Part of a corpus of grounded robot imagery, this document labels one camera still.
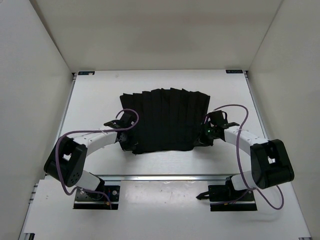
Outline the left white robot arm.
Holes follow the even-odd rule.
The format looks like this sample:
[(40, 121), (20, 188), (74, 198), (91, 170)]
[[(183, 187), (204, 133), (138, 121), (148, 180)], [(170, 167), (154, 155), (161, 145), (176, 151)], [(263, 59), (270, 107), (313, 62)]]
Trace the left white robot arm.
[(72, 195), (77, 189), (93, 199), (104, 195), (105, 182), (84, 170), (86, 158), (92, 153), (115, 143), (126, 141), (126, 134), (140, 117), (133, 109), (123, 109), (121, 119), (114, 119), (96, 130), (74, 130), (58, 138), (45, 165), (46, 174), (58, 180), (63, 191)]

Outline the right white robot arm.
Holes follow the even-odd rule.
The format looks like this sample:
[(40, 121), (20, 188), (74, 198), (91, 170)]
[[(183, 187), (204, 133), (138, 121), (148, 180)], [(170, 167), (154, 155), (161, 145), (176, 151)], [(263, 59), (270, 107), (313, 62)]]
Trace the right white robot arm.
[(261, 138), (242, 130), (238, 123), (228, 122), (221, 110), (208, 114), (195, 145), (212, 146), (217, 139), (234, 145), (237, 158), (240, 150), (250, 157), (251, 169), (231, 176), (231, 183), (224, 187), (224, 195), (229, 200), (236, 200), (245, 189), (267, 189), (294, 180), (295, 173), (281, 140)]

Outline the black skirt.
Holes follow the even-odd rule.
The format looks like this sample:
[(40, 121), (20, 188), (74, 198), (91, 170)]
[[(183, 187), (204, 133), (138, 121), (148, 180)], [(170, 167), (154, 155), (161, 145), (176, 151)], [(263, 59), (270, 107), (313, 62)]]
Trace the black skirt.
[(136, 138), (135, 155), (161, 151), (191, 151), (208, 111), (210, 96), (185, 89), (154, 89), (124, 93), (124, 109), (138, 113), (137, 125), (127, 133)]

